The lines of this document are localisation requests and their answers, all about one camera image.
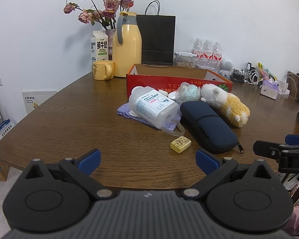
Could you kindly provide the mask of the white jar lid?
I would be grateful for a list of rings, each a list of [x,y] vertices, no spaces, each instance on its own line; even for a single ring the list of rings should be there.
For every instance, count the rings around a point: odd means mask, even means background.
[[[169,93],[168,98],[175,101],[176,100],[176,93],[177,93],[176,91],[173,91],[173,92]]]

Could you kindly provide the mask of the clear snack container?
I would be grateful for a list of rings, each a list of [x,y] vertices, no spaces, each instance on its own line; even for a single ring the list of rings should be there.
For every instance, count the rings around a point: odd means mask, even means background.
[[[175,52],[174,65],[183,68],[195,68],[197,55],[189,52]]]

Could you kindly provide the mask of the water bottle left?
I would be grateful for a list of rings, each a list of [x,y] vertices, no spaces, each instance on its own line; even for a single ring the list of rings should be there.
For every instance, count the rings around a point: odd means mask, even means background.
[[[195,55],[194,62],[196,67],[201,68],[203,65],[204,48],[200,38],[197,38],[194,42],[192,53]]]

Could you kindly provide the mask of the colourful snack packet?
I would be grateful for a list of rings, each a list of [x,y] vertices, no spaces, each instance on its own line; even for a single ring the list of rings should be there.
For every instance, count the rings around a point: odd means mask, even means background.
[[[260,62],[258,62],[258,69],[263,79],[269,80],[277,80],[278,78],[266,67],[263,66]]]

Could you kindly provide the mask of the translucent plastic strip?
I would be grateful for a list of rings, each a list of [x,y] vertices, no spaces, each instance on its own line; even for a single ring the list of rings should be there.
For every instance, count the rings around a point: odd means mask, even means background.
[[[175,124],[175,129],[169,130],[166,127],[162,127],[161,130],[169,135],[172,135],[172,136],[177,136],[177,137],[184,136],[185,129],[182,126],[182,124],[180,123],[180,121],[172,119],[171,123]]]

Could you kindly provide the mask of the white yellow plush hamster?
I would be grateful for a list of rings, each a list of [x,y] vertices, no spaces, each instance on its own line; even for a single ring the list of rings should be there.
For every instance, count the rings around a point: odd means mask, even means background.
[[[200,89],[201,101],[216,109],[235,127],[243,127],[250,116],[250,109],[230,92],[214,84],[205,84]]]

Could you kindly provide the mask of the dried pink rose bouquet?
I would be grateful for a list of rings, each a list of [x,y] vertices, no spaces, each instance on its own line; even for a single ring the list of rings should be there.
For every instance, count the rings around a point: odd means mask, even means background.
[[[121,12],[129,12],[134,6],[134,0],[82,0],[90,1],[90,8],[82,8],[74,2],[66,2],[63,13],[70,14],[78,11],[78,21],[84,24],[101,24],[105,30],[115,30],[117,15]]]

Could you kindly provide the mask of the red orange cardboard box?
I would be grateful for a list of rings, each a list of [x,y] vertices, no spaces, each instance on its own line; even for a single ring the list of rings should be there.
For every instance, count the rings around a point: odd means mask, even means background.
[[[231,92],[233,86],[230,80],[207,69],[135,64],[126,74],[127,96],[137,86],[149,86],[170,93],[176,91],[183,82],[197,87],[214,84],[227,92]]]

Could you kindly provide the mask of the small yellow eraser block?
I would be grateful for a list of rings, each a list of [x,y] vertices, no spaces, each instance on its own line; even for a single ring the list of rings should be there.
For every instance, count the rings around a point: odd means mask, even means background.
[[[170,148],[176,153],[180,154],[190,147],[191,142],[192,141],[185,136],[180,136],[170,143]]]

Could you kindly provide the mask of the water bottle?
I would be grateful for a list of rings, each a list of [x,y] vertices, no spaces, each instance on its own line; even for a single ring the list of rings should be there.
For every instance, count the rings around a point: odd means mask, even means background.
[[[195,55],[194,62],[196,67],[201,68],[203,65],[204,48],[200,38],[197,38],[194,42],[192,53]]]
[[[222,49],[220,46],[220,42],[215,42],[213,46],[213,58],[212,58],[212,66],[215,69],[215,72],[219,72],[221,68],[222,61]]]
[[[213,58],[213,51],[211,48],[210,40],[205,40],[203,44],[203,66],[210,66]]]

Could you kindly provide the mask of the yellow mug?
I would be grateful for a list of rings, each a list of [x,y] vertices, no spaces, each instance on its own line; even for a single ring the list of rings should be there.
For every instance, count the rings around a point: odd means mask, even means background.
[[[96,61],[93,63],[94,80],[110,80],[114,77],[113,61]]]

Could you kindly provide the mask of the yellow thermos jug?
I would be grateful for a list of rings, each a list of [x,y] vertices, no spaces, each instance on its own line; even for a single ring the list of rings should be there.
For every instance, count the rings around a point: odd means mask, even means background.
[[[126,77],[134,64],[141,64],[142,38],[135,12],[121,12],[113,37],[114,76]]]

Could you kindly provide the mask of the clear jar with label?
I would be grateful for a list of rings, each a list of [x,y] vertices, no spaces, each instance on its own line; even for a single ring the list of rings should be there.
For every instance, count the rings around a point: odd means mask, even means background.
[[[161,129],[178,111],[178,104],[152,87],[137,86],[129,97],[129,108],[155,128]]]

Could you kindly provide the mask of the purple cloth pouch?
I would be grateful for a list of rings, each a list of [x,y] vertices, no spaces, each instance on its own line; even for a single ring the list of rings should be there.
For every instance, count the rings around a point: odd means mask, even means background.
[[[133,111],[130,110],[128,103],[121,105],[118,109],[117,109],[117,114],[128,118],[128,119],[133,119],[136,120],[138,122],[144,123],[148,126],[152,126],[153,125],[151,123],[149,123],[148,121],[146,121],[145,119],[139,117],[136,113],[134,113]],[[169,122],[165,125],[165,128],[170,130],[170,131],[174,131],[175,128],[177,127],[176,123],[173,122]]]

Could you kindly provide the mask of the navy zipper case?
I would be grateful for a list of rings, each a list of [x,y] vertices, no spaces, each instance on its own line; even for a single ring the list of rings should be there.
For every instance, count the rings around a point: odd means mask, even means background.
[[[182,120],[202,148],[212,154],[221,154],[237,147],[244,154],[237,135],[208,104],[188,101],[180,105],[180,111]]]

